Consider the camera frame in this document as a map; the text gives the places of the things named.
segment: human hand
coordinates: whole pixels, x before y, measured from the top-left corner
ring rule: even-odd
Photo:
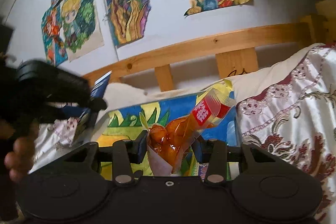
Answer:
[[[0,120],[0,139],[8,139],[14,131],[9,123]],[[5,156],[4,164],[9,169],[9,176],[14,182],[19,182],[33,167],[34,140],[38,131],[39,124],[33,122],[30,125],[28,136],[17,138],[13,145],[13,151]]]

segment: floral blanket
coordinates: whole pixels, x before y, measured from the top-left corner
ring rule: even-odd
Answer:
[[[237,104],[243,141],[316,177],[323,200],[315,218],[336,223],[336,50],[312,48],[291,73]]]

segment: wooden headboard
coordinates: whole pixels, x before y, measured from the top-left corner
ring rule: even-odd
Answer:
[[[287,42],[298,42],[300,47],[324,43],[326,30],[323,21],[323,16],[309,15],[298,23],[248,28],[192,39],[121,60],[83,77],[93,85],[98,78],[112,71],[110,82],[121,82],[123,76],[154,68],[160,90],[173,90],[170,64],[209,55],[216,56],[221,78],[234,70],[253,72],[258,70],[255,47]]]

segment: packaged food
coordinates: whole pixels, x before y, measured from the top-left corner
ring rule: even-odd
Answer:
[[[194,140],[204,129],[217,126],[234,105],[233,99],[211,89],[189,115],[172,120],[166,127],[159,124],[148,126],[146,119],[140,118],[148,130],[148,160],[153,174],[169,176],[177,173],[184,152]]]

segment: circular pad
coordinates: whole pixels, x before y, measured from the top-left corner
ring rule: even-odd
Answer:
[[[314,215],[322,199],[319,182],[305,173],[242,173],[232,182],[238,205],[260,220],[298,221]]]
[[[108,193],[108,182],[94,171],[79,174],[34,174],[20,184],[17,201],[35,218],[65,221],[95,209]]]

